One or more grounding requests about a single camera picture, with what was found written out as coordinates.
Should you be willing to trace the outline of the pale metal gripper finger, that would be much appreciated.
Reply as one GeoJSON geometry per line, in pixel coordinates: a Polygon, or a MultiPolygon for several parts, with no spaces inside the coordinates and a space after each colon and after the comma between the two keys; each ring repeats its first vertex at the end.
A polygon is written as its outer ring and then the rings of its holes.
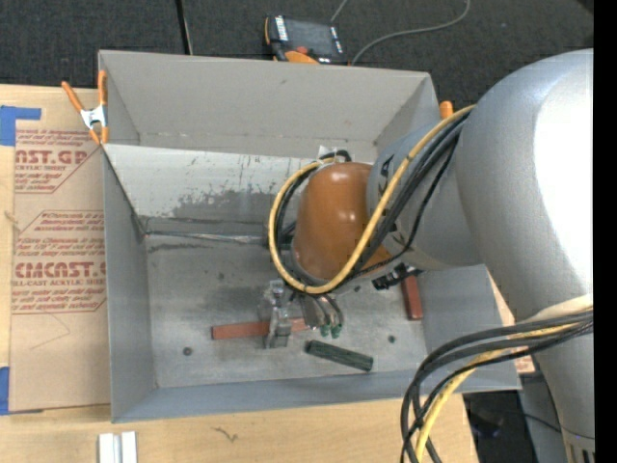
{"type": "Polygon", "coordinates": [[[262,321],[281,322],[289,317],[289,290],[282,279],[269,282],[258,301],[258,317],[262,321]]]}
{"type": "Polygon", "coordinates": [[[263,345],[266,349],[287,347],[291,336],[291,324],[289,322],[271,324],[264,338],[263,345]]]}

